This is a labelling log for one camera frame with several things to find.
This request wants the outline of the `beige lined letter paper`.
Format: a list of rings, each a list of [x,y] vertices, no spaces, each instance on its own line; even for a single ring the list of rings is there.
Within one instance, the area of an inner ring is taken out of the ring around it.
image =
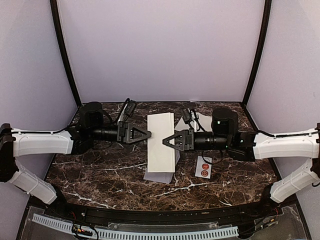
[[[147,171],[174,173],[175,150],[163,144],[164,139],[175,133],[174,114],[166,112],[148,115],[147,130],[151,132],[151,137],[147,140]]]

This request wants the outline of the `grey envelope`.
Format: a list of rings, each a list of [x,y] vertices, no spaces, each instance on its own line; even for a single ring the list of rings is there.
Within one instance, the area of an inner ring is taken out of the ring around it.
[[[169,184],[176,171],[176,164],[180,159],[178,150],[169,150],[165,153],[149,151],[147,155],[147,168],[144,173],[144,180]]]

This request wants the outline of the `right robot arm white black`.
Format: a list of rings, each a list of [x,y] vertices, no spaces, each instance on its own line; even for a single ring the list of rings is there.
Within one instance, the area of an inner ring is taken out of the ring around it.
[[[211,131],[196,132],[193,128],[177,131],[163,139],[163,145],[185,151],[226,151],[236,161],[269,158],[306,157],[306,162],[287,177],[264,188],[255,213],[266,217],[275,205],[303,188],[320,184],[320,128],[291,133],[240,131],[238,114],[228,108],[212,112]]]

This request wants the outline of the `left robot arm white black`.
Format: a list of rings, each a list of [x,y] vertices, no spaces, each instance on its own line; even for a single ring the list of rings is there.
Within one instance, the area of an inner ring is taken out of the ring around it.
[[[94,148],[96,141],[133,144],[149,139],[150,131],[128,123],[137,106],[126,99],[120,114],[113,120],[100,102],[89,102],[78,110],[78,122],[56,131],[30,131],[0,127],[0,181],[10,183],[36,197],[60,218],[67,218],[70,206],[56,186],[26,169],[17,157],[40,154],[81,155]]]

